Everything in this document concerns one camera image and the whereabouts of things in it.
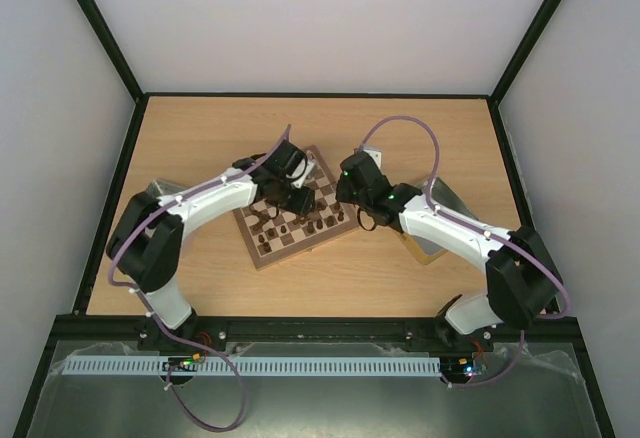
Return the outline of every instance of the gray wall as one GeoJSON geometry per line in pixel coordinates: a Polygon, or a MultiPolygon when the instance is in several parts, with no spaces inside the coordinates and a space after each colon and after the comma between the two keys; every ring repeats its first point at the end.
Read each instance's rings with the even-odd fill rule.
{"type": "Polygon", "coordinates": [[[0,0],[0,436],[71,311],[132,101],[74,0],[0,0]]]}
{"type": "Polygon", "coordinates": [[[501,109],[614,427],[638,436],[640,0],[564,0],[501,109]]]}
{"type": "Polygon", "coordinates": [[[148,91],[489,93],[542,0],[96,0],[148,91]]]}

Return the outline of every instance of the chessboard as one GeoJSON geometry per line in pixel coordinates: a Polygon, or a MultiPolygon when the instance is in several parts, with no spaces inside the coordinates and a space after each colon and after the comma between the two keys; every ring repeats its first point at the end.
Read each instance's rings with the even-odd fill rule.
{"type": "Polygon", "coordinates": [[[256,269],[264,268],[358,227],[353,206],[336,201],[336,181],[315,146],[305,150],[317,164],[304,183],[315,191],[313,211],[298,217],[264,200],[233,214],[256,269]]]}

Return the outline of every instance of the white slotted strip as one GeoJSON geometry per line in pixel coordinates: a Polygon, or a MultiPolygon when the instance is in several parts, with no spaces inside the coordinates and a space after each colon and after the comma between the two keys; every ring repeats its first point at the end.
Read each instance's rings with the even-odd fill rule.
{"type": "MultiPolygon", "coordinates": [[[[158,356],[72,356],[63,375],[155,376],[166,370],[168,357],[158,356]]],[[[440,376],[438,358],[299,358],[234,357],[232,361],[243,376],[440,376]]],[[[201,365],[177,370],[176,376],[232,376],[219,358],[201,365]]]]}

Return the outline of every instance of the chessboard border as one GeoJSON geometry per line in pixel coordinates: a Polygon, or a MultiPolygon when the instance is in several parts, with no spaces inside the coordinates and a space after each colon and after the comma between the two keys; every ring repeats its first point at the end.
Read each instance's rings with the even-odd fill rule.
{"type": "MultiPolygon", "coordinates": [[[[324,158],[322,158],[322,154],[320,153],[320,150],[318,149],[318,147],[316,147],[315,145],[310,145],[304,148],[303,151],[305,153],[307,151],[310,151],[311,153],[313,153],[313,155],[316,158],[316,161],[318,162],[318,166],[323,169],[325,176],[329,179],[329,183],[332,185],[336,185],[336,180],[333,177],[333,174],[331,173],[331,169],[327,165],[327,162],[324,161],[324,158]]],[[[242,235],[242,240],[244,241],[244,244],[247,247],[247,251],[251,256],[251,261],[253,262],[257,270],[262,270],[267,266],[274,265],[279,261],[282,261],[283,259],[292,258],[304,251],[310,251],[311,249],[313,249],[313,247],[317,245],[320,245],[333,238],[337,238],[339,235],[348,233],[349,231],[355,230],[358,227],[358,222],[356,220],[356,212],[353,209],[353,206],[342,203],[342,208],[344,209],[345,213],[349,216],[349,220],[350,220],[349,223],[351,224],[347,222],[340,223],[334,226],[333,228],[331,228],[330,230],[323,231],[322,233],[319,233],[315,236],[307,238],[304,241],[294,243],[293,245],[289,245],[286,248],[283,248],[282,250],[274,251],[273,253],[270,253],[267,256],[260,256],[256,246],[254,246],[255,244],[253,242],[253,235],[251,235],[251,232],[249,231],[249,228],[246,225],[245,216],[242,213],[242,209],[233,210],[233,217],[236,219],[236,223],[238,224],[238,229],[240,230],[240,234],[242,235]]]]}

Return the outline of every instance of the wooden tabletop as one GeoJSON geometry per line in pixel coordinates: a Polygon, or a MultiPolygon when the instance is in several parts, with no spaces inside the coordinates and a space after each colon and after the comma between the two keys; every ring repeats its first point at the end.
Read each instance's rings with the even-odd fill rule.
{"type": "MultiPolygon", "coordinates": [[[[441,143],[439,176],[482,220],[517,228],[518,218],[484,100],[153,97],[149,100],[116,220],[129,198],[162,178],[191,187],[231,162],[265,152],[288,123],[299,148],[316,145],[335,176],[381,118],[426,121],[441,143]]],[[[382,127],[392,183],[417,183],[433,163],[429,136],[412,123],[382,127]]],[[[106,281],[103,258],[88,313],[142,314],[137,298],[106,281]]],[[[178,269],[199,315],[300,317],[433,316],[458,293],[486,287],[484,274],[453,253],[420,265],[388,229],[358,229],[257,271],[231,213],[199,229],[178,269]]]]}

